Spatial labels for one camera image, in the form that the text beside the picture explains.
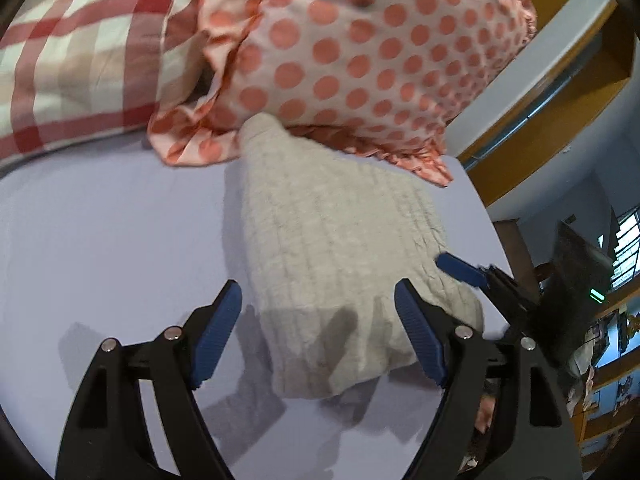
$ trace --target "cream knit fabric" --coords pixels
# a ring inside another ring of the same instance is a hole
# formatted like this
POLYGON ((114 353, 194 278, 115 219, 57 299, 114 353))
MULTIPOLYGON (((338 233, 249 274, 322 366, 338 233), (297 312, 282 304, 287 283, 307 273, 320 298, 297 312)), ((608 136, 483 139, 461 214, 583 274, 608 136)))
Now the cream knit fabric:
POLYGON ((267 114, 240 131, 242 227, 273 389, 317 399, 412 364, 394 287, 478 330, 478 298, 434 263, 445 234, 416 176, 290 136, 267 114))

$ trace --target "blue gripper pad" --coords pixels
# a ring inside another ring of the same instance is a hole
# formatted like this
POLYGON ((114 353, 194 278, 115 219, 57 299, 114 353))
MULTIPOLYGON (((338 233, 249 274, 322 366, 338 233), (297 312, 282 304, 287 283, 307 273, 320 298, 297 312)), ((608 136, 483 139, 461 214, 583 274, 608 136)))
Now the blue gripper pad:
POLYGON ((439 339, 427 322, 420 306, 403 282, 396 283, 396 310, 422 370, 441 388, 447 382, 447 366, 439 339))
POLYGON ((212 377, 241 310, 242 290, 240 285, 233 282, 194 349, 191 367, 191 385, 194 389, 212 377))
POLYGON ((450 253, 442 253, 436 258, 436 266, 445 274, 459 282, 468 283, 475 288, 487 286, 484 272, 468 264, 466 261, 455 257, 450 253))

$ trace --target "green light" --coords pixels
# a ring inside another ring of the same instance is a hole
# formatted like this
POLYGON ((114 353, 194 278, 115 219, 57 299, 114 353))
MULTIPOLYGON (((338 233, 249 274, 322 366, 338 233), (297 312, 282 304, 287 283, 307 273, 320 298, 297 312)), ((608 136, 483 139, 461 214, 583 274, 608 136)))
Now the green light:
POLYGON ((594 288, 591 289, 590 298, 592 300, 596 300, 598 303, 602 303, 604 301, 604 296, 594 288))

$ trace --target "mattress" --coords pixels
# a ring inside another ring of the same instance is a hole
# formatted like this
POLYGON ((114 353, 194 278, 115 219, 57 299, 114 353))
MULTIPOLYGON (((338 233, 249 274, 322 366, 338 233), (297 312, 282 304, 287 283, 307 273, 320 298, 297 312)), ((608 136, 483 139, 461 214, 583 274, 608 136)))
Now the mattress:
MULTIPOLYGON (((100 341, 150 340, 244 272, 241 160, 169 168, 141 141, 130 134, 76 146, 0 180, 0 403, 50 474, 100 341)), ((424 186, 450 248, 508 272, 471 182, 457 160, 446 162, 455 181, 424 186)), ((485 335, 497 336, 506 322, 481 300, 485 335)), ((238 480, 402 478, 442 395, 415 366, 320 401, 280 399, 270 382, 256 313, 245 305, 214 377, 196 392, 238 480)), ((152 387, 141 389, 159 465, 175 472, 152 387)))

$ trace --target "silver bolt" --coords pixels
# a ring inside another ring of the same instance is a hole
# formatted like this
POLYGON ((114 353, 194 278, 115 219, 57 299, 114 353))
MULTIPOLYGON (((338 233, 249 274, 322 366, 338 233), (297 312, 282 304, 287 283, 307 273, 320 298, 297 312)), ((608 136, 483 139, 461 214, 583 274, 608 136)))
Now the silver bolt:
POLYGON ((100 348, 103 352, 111 352, 112 350, 115 350, 117 345, 118 342, 113 337, 109 337, 101 343, 100 348))
POLYGON ((536 347, 536 342, 533 341, 530 337, 523 337, 520 340, 520 346, 522 346, 525 350, 533 350, 536 347))
POLYGON ((471 330, 468 326, 459 325, 456 327, 456 335, 460 339, 470 339, 473 334, 474 331, 471 330))
POLYGON ((182 335, 182 329, 179 326, 170 326, 164 331, 164 338, 169 341, 175 341, 182 335))

